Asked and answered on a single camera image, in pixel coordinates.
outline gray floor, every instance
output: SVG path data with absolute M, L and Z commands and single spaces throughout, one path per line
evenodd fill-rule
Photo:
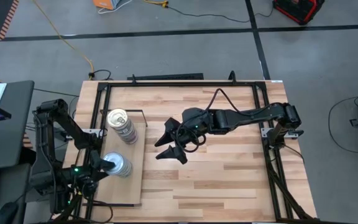
M 39 3 L 62 34 L 250 27 L 220 18 L 184 17 L 140 0 L 103 15 L 97 14 L 91 1 L 39 0 Z M 254 12 L 268 14 L 270 3 L 271 0 L 252 0 Z M 171 0 L 170 5 L 194 14 L 249 18 L 243 0 Z M 358 1 L 327 0 L 309 26 L 354 24 L 358 24 Z M 257 16 L 257 25 L 297 26 L 277 11 L 269 18 Z M 30 35 L 55 34 L 32 2 L 22 0 L 7 36 Z M 358 30 L 266 32 L 260 38 L 270 76 L 284 81 L 288 99 L 296 105 L 303 120 L 305 134 L 300 145 L 318 216 L 327 221 L 358 223 L 358 154 L 340 150 L 330 139 L 327 124 L 328 111 L 335 102 L 358 95 Z M 96 69 L 110 69 L 116 80 L 132 74 L 196 72 L 203 72 L 206 79 L 226 79 L 231 70 L 241 79 L 263 79 L 252 33 L 70 42 L 94 62 Z M 38 88 L 79 94 L 89 70 L 89 65 L 59 40 L 0 42 L 0 77 L 4 82 L 31 79 Z M 61 96 L 36 91 L 31 109 L 58 97 Z M 333 111 L 335 138 L 353 150 L 358 150 L 358 129 L 350 128 L 348 120 L 357 116 L 358 108 L 352 101 Z M 58 153 L 64 155 L 64 149 Z M 48 202 L 32 202 L 27 206 L 26 223 L 47 217 Z

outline wooden table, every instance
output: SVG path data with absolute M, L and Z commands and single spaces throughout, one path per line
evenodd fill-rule
M 82 128 L 90 126 L 97 86 L 98 82 L 95 81 L 83 82 L 75 116 L 75 121 Z M 266 86 L 271 103 L 287 102 L 283 83 L 266 81 Z M 169 117 L 181 121 L 184 109 L 205 108 L 216 89 L 217 87 L 112 88 L 109 109 L 142 109 L 149 124 L 145 141 L 142 205 L 136 208 L 114 208 L 115 222 L 275 221 L 257 124 L 239 127 L 225 136 L 207 135 L 205 145 L 197 152 L 187 154 L 189 162 L 185 165 L 176 160 L 155 159 L 158 153 L 167 148 L 154 147 L 154 143 L 164 132 L 164 122 Z M 240 110 L 255 108 L 251 88 L 242 86 L 222 89 Z M 231 109 L 222 94 L 218 94 L 213 108 Z M 298 141 L 287 140 L 286 143 L 299 151 Z M 69 143 L 65 167 L 74 164 L 77 153 L 73 143 Z M 305 211 L 315 217 L 302 160 L 285 148 L 281 149 L 281 156 L 289 191 Z M 83 153 L 80 154 L 80 161 L 82 160 Z M 278 198 L 282 216 L 285 217 L 283 197 L 279 190 Z M 109 216 L 108 208 L 93 207 L 93 220 L 102 221 Z

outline soda can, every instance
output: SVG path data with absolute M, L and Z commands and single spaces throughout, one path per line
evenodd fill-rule
M 127 144 L 134 144 L 137 141 L 137 131 L 134 123 L 128 118 L 128 114 L 123 109 L 110 111 L 107 117 L 110 127 Z
M 118 152 L 110 152 L 103 159 L 105 161 L 115 163 L 115 167 L 105 170 L 109 175 L 117 175 L 119 177 L 127 177 L 132 173 L 132 163 Z

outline orange object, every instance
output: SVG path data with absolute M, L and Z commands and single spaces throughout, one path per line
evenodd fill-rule
M 97 7 L 113 10 L 117 7 L 120 0 L 93 0 L 93 4 Z

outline wooden board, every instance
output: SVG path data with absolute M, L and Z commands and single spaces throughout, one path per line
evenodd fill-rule
M 75 121 L 89 128 L 97 82 L 84 82 Z M 269 101 L 287 102 L 283 83 L 266 81 Z M 225 136 L 207 135 L 206 144 L 181 165 L 176 160 L 156 160 L 167 146 L 154 147 L 164 132 L 164 122 L 191 107 L 205 108 L 217 87 L 114 87 L 109 109 L 143 109 L 146 132 L 141 207 L 115 208 L 114 222 L 271 222 L 272 198 L 257 124 L 243 126 Z M 254 108 L 249 87 L 222 87 L 240 110 Z M 100 102 L 103 106 L 104 93 Z M 222 94 L 212 108 L 230 109 Z M 142 121 L 141 115 L 135 115 Z M 286 141 L 299 150 L 298 141 Z M 70 143 L 65 167 L 74 163 L 78 151 Z M 316 216 L 304 165 L 294 152 L 281 150 L 289 191 L 311 216 Z M 278 193 L 285 217 L 282 194 Z M 93 207 L 92 218 L 105 220 L 110 211 Z
M 108 176 L 99 181 L 95 199 L 106 203 L 140 205 L 145 142 L 145 123 L 134 123 L 138 139 L 134 144 L 123 142 L 113 128 L 107 126 L 108 134 L 103 144 L 101 157 L 118 152 L 132 163 L 132 174 L 126 178 Z

